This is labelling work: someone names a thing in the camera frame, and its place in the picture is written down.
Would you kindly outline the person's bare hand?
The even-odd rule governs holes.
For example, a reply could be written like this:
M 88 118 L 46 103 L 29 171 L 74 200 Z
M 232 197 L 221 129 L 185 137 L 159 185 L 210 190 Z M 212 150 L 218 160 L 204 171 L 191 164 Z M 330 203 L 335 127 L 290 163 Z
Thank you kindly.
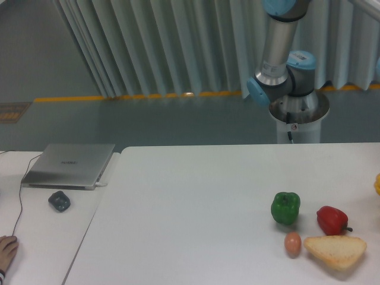
M 0 269 L 7 272 L 18 250 L 18 239 L 16 236 L 1 236 L 0 242 Z

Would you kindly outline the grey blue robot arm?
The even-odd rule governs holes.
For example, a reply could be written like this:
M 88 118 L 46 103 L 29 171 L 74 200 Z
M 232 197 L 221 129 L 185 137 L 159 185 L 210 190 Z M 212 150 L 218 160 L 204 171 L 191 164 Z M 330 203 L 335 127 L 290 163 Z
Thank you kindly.
M 262 7 L 267 36 L 247 81 L 259 104 L 303 96 L 327 81 L 364 90 L 379 81 L 379 1 L 263 1 Z

